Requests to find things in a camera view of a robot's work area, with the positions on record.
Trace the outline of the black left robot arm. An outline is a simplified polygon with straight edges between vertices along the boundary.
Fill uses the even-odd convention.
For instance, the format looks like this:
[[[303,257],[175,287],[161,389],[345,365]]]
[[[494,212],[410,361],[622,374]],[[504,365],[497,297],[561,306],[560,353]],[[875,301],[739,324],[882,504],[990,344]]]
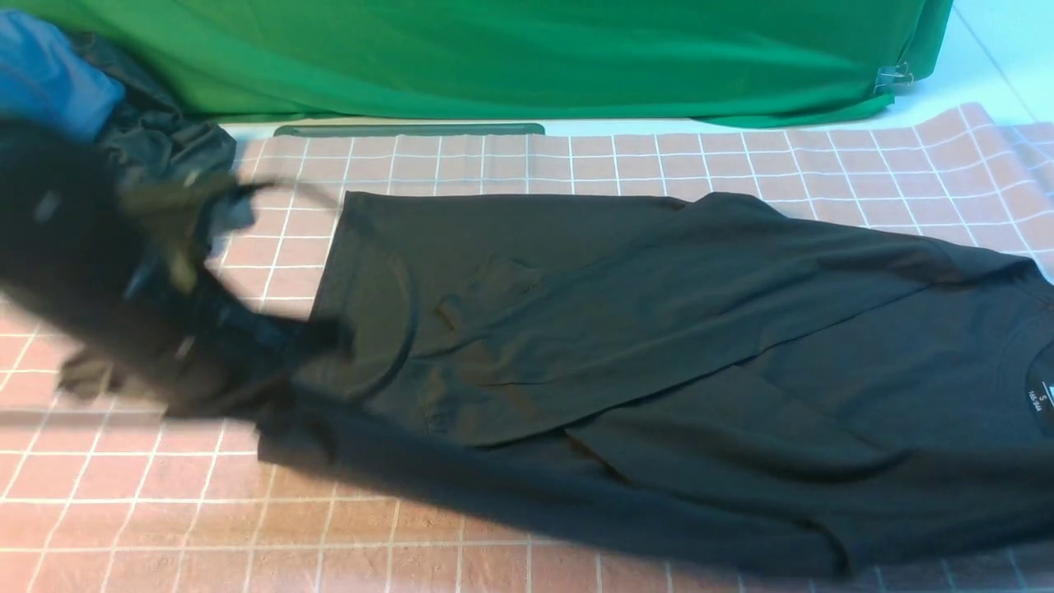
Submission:
[[[238,417],[328,353],[336,318],[253,311],[184,241],[119,205],[98,151],[23,118],[2,120],[2,292],[147,386],[177,418]]]

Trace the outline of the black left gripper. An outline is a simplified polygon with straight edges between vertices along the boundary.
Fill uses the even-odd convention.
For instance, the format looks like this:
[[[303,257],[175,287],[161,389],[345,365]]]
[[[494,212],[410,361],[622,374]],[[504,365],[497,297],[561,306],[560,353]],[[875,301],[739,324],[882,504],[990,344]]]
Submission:
[[[354,352],[345,320],[252,311],[210,273],[191,292],[165,293],[165,312],[184,337],[174,394],[165,398],[165,416],[175,419],[254,421],[290,390],[298,368]]]

